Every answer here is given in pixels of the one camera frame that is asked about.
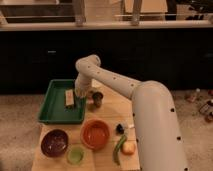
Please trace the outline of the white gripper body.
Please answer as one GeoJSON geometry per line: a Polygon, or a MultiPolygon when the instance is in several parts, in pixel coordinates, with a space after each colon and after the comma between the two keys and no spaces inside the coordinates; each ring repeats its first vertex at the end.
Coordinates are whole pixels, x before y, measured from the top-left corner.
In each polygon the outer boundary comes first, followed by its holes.
{"type": "Polygon", "coordinates": [[[75,80],[75,94],[79,98],[84,98],[91,88],[91,79],[78,75],[75,80]]]}

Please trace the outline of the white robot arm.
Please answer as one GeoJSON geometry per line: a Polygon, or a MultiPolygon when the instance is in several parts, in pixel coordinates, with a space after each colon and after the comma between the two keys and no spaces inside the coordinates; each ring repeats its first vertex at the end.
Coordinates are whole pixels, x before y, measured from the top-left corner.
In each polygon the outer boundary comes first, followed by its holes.
{"type": "Polygon", "coordinates": [[[75,63],[75,93],[85,97],[95,79],[132,103],[142,171],[190,171],[173,97],[158,81],[139,81],[101,67],[97,55],[75,63]]]}

